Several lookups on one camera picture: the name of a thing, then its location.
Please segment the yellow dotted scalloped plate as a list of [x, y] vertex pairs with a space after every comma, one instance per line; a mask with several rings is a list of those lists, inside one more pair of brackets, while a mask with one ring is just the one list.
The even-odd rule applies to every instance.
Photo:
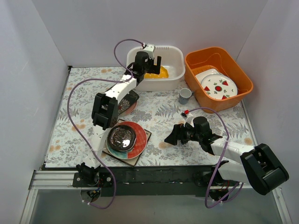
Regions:
[[160, 67], [160, 73], [159, 74], [146, 73], [144, 75], [144, 78], [146, 78], [146, 79], [161, 79], [161, 78], [164, 79], [164, 78], [168, 78], [168, 77], [169, 77], [168, 70], [164, 66]]

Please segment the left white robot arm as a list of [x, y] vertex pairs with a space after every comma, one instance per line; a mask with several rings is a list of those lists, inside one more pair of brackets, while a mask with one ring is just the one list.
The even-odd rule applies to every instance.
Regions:
[[99, 156], [104, 147], [108, 132], [118, 121], [118, 105], [121, 100], [137, 87], [146, 73], [159, 74], [161, 56], [154, 57], [148, 50], [138, 51], [135, 60], [124, 67], [125, 72], [119, 81], [104, 93], [96, 94], [92, 109], [93, 136], [91, 140], [81, 134], [90, 148], [87, 158], [76, 166], [80, 178], [90, 187], [99, 183], [99, 167], [103, 165]]

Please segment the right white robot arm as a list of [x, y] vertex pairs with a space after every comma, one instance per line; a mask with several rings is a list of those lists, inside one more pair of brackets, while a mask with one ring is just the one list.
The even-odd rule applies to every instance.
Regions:
[[211, 155], [224, 155], [226, 160], [212, 167], [212, 182], [219, 186], [227, 181], [243, 182], [266, 195], [289, 180], [287, 170], [268, 145], [247, 146], [227, 141], [212, 132], [205, 117], [194, 118], [192, 124], [174, 125], [164, 141], [174, 146], [195, 141]]

